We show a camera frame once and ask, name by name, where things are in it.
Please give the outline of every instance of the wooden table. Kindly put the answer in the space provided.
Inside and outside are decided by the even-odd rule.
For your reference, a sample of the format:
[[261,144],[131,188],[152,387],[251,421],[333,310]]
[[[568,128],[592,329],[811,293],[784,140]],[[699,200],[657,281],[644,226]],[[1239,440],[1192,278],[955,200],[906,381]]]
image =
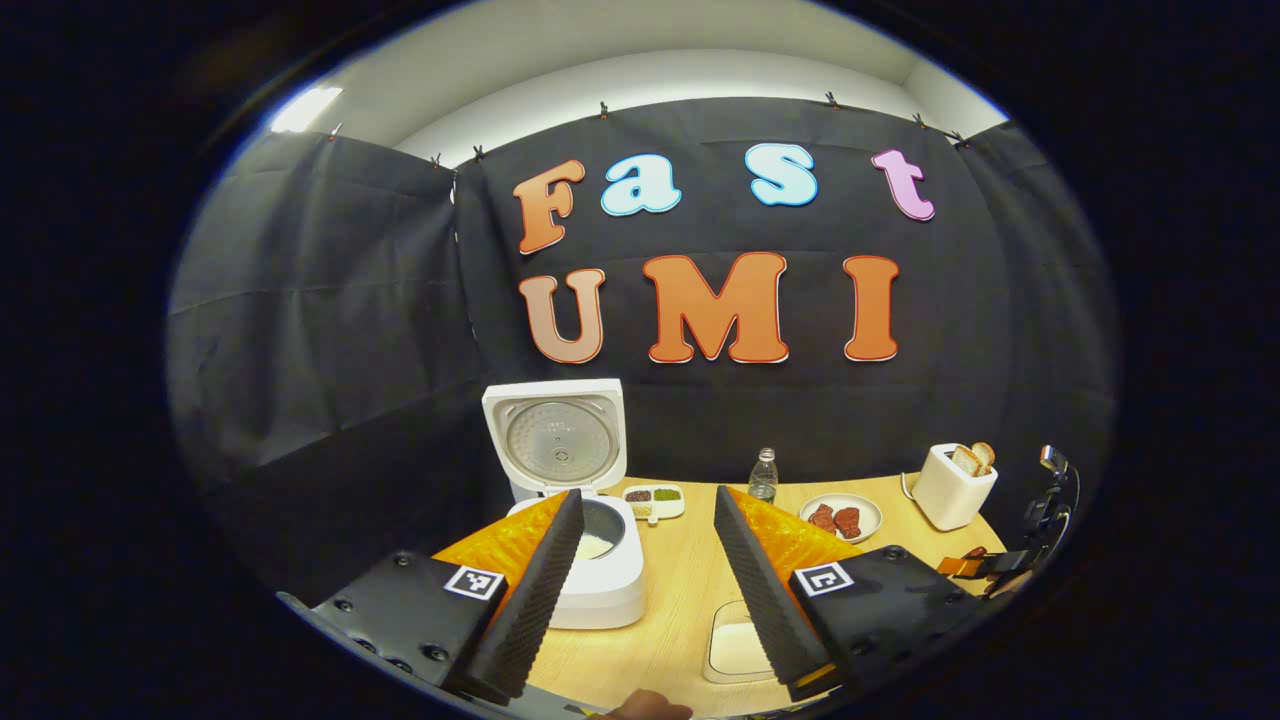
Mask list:
[[[908,474],[911,487],[919,473]],[[626,478],[604,495],[621,497],[641,483],[672,483],[685,492],[685,514],[657,527],[637,523],[644,548],[646,603],[635,624],[612,630],[547,630],[529,684],[585,705],[613,708],[632,691],[645,688],[694,708],[694,717],[764,712],[794,705],[774,679],[721,685],[703,678],[716,610],[742,592],[733,580],[719,537],[712,525],[716,488]],[[731,486],[745,491],[746,486]],[[980,516],[964,528],[938,532],[902,495],[899,475],[833,483],[783,482],[774,503],[797,512],[812,497],[850,492],[876,502],[884,515],[879,530],[858,544],[864,551],[900,544],[936,566],[942,557],[960,557],[975,546],[1004,552],[1005,546]],[[974,594],[983,580],[960,580]]]

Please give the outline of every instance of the pink letter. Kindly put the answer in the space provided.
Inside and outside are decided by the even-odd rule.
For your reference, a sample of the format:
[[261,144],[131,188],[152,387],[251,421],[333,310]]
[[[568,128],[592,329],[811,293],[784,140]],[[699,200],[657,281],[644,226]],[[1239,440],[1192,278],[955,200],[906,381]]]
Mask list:
[[872,165],[884,170],[884,177],[888,178],[888,191],[893,195],[893,202],[897,202],[902,214],[922,223],[933,217],[933,202],[920,200],[920,195],[915,192],[915,182],[913,181],[924,179],[920,168],[909,164],[897,150],[886,150],[872,158]]

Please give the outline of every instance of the orange part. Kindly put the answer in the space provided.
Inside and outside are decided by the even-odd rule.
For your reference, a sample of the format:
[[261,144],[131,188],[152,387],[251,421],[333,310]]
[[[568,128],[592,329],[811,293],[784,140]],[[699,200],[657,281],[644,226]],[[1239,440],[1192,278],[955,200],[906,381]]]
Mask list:
[[791,601],[800,609],[801,616],[804,616],[804,609],[800,607],[795,593],[791,592],[791,585],[787,584],[791,573],[801,568],[837,562],[863,553],[836,536],[763,500],[756,500],[733,488],[728,488],[728,492],[742,516],[746,518],[746,525],[760,541],[760,547],[764,548],[769,565],[778,575],[778,582],[787,589]]
[[529,561],[532,560],[538,543],[543,542],[547,529],[552,527],[552,520],[564,503],[566,495],[558,492],[541,502],[535,502],[520,512],[471,533],[431,557],[477,570],[502,573],[507,578],[507,592],[493,614],[493,619],[497,620],[511,600],[511,593],[520,585],[520,579],[525,577]]
[[963,570],[964,560],[943,557],[942,562],[938,562],[938,573],[942,573],[943,575],[959,575]]

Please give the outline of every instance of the spice tray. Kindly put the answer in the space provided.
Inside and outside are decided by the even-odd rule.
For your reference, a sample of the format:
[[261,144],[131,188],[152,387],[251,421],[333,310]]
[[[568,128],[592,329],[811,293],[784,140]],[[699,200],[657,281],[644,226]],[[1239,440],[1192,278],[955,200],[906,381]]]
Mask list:
[[685,514],[685,491],[680,486],[631,486],[622,491],[622,500],[631,506],[636,520],[648,520],[650,525]]

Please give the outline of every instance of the white plate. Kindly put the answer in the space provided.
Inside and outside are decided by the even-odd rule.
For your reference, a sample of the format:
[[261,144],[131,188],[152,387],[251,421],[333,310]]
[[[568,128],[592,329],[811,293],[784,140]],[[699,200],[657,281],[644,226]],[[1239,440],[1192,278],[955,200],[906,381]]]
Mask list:
[[840,530],[836,530],[836,537],[849,544],[858,544],[876,534],[876,530],[879,529],[881,521],[884,519],[884,515],[879,511],[878,505],[860,495],[849,495],[846,492],[829,492],[827,495],[819,495],[809,502],[805,502],[804,507],[801,507],[799,512],[800,519],[808,523],[809,515],[817,512],[818,506],[822,503],[827,503],[832,512],[840,512],[845,507],[858,509],[858,529],[863,533],[854,539],[845,539],[845,536],[841,534]]

